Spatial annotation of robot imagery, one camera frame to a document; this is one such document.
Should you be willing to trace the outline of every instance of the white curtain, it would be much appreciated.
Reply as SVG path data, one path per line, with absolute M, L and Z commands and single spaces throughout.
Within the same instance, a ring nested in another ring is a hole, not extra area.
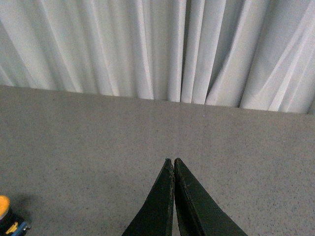
M 0 0 L 0 84 L 315 113 L 315 0 Z

